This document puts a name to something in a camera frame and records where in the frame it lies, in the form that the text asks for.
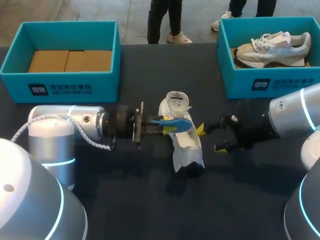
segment person's leg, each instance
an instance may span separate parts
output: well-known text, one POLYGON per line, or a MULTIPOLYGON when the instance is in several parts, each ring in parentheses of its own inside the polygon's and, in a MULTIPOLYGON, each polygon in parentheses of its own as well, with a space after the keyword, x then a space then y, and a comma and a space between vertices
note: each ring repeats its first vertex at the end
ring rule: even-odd
POLYGON ((242 9, 244 9, 247 0, 231 0, 229 3, 229 11, 232 16, 238 18, 242 15, 242 9))
POLYGON ((256 17, 272 17, 276 9, 277 0, 258 0, 256 17))
POLYGON ((170 0, 169 19, 171 34, 176 36, 181 31, 182 0, 170 0))
POLYGON ((151 0, 148 17, 147 39, 149 44, 158 44, 162 18, 167 13, 170 0, 151 0))

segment bolt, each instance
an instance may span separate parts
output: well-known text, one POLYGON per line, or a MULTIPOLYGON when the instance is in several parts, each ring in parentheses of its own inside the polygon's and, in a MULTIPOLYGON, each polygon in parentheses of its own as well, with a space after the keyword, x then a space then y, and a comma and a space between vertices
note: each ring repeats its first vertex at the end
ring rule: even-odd
POLYGON ((85 116, 85 117, 83 118, 83 121, 84 121, 85 123, 90 122, 90 117, 89 117, 89 116, 85 116))

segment concrete floor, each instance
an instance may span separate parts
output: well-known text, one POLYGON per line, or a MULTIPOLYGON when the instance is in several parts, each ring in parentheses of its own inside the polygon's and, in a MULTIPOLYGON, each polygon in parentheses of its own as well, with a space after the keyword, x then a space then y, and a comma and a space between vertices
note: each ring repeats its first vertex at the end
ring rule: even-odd
MULTIPOLYGON (((9 46, 21 22, 108 21, 119 24, 123 44, 145 44, 151 0, 0 0, 0 46, 9 46)), ((243 17, 256 14, 258 0, 247 0, 243 17)), ((210 24, 228 9, 229 0, 183 0, 182 31, 194 43, 213 42, 210 24)), ((320 22, 319 0, 278 0, 275 16, 314 16, 320 22)), ((161 43, 169 30, 162 21, 161 43)))

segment company logo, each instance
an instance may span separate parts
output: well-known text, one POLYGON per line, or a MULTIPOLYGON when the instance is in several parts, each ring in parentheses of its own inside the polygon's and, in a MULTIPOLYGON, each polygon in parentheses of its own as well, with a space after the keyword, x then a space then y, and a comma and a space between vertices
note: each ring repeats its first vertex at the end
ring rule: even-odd
POLYGON ((253 81, 252 91, 267 90, 270 84, 270 78, 257 78, 253 81))
POLYGON ((44 84, 29 84, 33 96, 48 96, 49 93, 44 84))

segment white shoe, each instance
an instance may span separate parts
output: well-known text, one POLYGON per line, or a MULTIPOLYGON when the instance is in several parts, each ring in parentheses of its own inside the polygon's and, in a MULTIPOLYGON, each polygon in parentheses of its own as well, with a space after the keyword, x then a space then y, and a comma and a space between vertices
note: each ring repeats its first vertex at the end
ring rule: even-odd
POLYGON ((264 68, 269 63, 280 63, 291 67, 305 66, 305 57, 311 48, 311 35, 290 36, 289 32, 264 34, 252 43, 241 45, 236 58, 252 68, 264 68))
POLYGON ((220 25, 220 20, 221 19, 231 19, 231 18, 233 18, 233 16, 231 16, 231 11, 226 11, 225 14, 220 17, 219 20, 214 21, 211 24, 211 29, 214 30, 214 31, 218 31, 219 30, 219 25, 220 25))
MULTIPOLYGON (((192 122, 191 116, 188 113, 188 108, 188 96, 183 92, 171 91, 160 103, 159 116, 166 116, 170 119, 185 118, 192 122)), ((173 166, 175 172, 181 167, 186 167, 193 162, 196 162, 205 168, 202 159, 201 142, 196 132, 195 125, 192 123, 192 128, 188 131, 169 133, 174 147, 173 166)))
POLYGON ((187 38, 187 36, 184 35, 182 31, 176 36, 173 36, 169 31, 166 36, 166 42, 168 44, 191 44, 192 43, 192 41, 189 38, 187 38))

